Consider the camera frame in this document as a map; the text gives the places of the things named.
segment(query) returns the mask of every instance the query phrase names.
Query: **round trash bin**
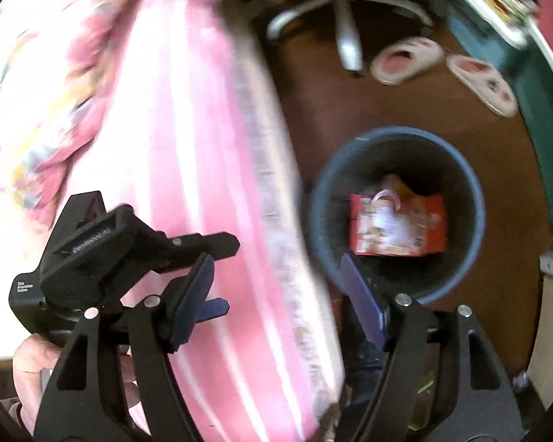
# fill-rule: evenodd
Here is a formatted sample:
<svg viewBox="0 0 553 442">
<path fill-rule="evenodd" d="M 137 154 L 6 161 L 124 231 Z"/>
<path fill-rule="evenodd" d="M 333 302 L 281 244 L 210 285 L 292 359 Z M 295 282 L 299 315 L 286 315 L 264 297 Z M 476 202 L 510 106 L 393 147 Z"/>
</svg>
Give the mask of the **round trash bin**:
<svg viewBox="0 0 553 442">
<path fill-rule="evenodd" d="M 340 258 L 348 251 L 351 194 L 397 174 L 416 194 L 440 194 L 447 219 L 447 251 L 423 257 L 362 256 L 398 292 L 426 304 L 464 277 L 485 228 L 484 197 L 475 172 L 453 146 L 416 128 L 375 129 L 346 144 L 320 174 L 311 196 L 310 242 L 327 276 L 340 287 Z"/>
</svg>

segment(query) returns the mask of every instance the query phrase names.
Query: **metal screw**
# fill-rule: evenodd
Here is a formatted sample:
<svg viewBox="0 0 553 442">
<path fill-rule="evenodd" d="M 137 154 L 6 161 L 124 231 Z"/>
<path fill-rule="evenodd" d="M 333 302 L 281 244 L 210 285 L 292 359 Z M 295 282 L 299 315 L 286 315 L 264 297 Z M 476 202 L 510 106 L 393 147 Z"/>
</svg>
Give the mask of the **metal screw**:
<svg viewBox="0 0 553 442">
<path fill-rule="evenodd" d="M 87 319 L 94 319 L 96 316 L 98 316 L 97 308 L 88 308 L 84 311 L 84 317 Z"/>
<path fill-rule="evenodd" d="M 143 301 L 143 305 L 146 308 L 154 308 L 160 303 L 161 299 L 159 296 L 156 296 L 155 294 L 152 296 L 148 296 Z"/>
<path fill-rule="evenodd" d="M 469 306 L 466 306 L 465 304 L 461 304 L 457 308 L 457 312 L 465 318 L 468 318 L 470 315 L 473 314 L 473 311 L 471 310 L 471 308 Z"/>
<path fill-rule="evenodd" d="M 400 292 L 397 296 L 395 296 L 395 302 L 396 304 L 407 308 L 411 304 L 411 297 L 403 292 Z"/>
</svg>

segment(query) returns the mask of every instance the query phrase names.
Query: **floor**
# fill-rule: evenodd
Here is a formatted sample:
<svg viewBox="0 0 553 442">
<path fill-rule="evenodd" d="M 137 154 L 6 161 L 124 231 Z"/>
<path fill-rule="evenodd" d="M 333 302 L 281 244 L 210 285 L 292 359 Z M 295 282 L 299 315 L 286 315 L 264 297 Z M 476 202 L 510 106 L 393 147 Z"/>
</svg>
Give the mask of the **floor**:
<svg viewBox="0 0 553 442">
<path fill-rule="evenodd" d="M 367 62 L 385 46 L 419 34 L 416 22 L 385 6 L 352 5 Z M 272 14 L 258 18 L 259 29 Z M 431 38 L 447 53 L 462 53 L 441 21 Z M 426 129 L 469 160 L 485 193 L 485 239 L 472 270 L 433 306 L 448 311 L 471 306 L 508 373 L 524 369 L 540 304 L 538 257 L 553 244 L 553 233 L 522 118 L 492 113 L 444 65 L 399 87 L 385 87 L 368 75 L 354 78 L 338 58 L 331 7 L 289 24 L 280 44 L 264 42 L 264 48 L 308 186 L 340 146 L 381 126 Z"/>
</svg>

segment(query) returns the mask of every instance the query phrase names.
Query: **slipper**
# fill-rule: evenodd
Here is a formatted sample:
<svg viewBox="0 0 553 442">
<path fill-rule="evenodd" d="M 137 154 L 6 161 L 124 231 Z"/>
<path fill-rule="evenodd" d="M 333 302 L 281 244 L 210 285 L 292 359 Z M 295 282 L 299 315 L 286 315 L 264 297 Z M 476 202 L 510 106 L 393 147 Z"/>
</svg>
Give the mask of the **slipper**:
<svg viewBox="0 0 553 442">
<path fill-rule="evenodd" d="M 494 113 L 505 117 L 516 114 L 518 104 L 514 92 L 494 66 L 463 55 L 450 55 L 446 66 Z"/>
<path fill-rule="evenodd" d="M 371 64 L 371 74 L 384 85 L 395 86 L 441 62 L 441 46 L 428 38 L 407 38 L 382 50 Z"/>
</svg>

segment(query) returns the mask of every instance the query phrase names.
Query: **pink striped bed sheet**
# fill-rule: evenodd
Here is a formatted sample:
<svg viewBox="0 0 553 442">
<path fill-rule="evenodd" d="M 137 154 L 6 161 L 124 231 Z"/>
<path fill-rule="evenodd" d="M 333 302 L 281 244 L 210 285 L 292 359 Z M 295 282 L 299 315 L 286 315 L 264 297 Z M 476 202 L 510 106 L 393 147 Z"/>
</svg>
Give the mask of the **pink striped bed sheet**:
<svg viewBox="0 0 553 442">
<path fill-rule="evenodd" d="M 340 390 L 335 326 L 302 243 L 274 88 L 238 3 L 223 20 L 219 2 L 139 1 L 101 132 L 73 156 L 62 201 L 100 190 L 169 236 L 236 234 L 210 294 L 230 313 L 198 325 L 172 367 L 204 440 L 307 440 Z M 171 277 L 148 274 L 125 304 Z"/>
</svg>

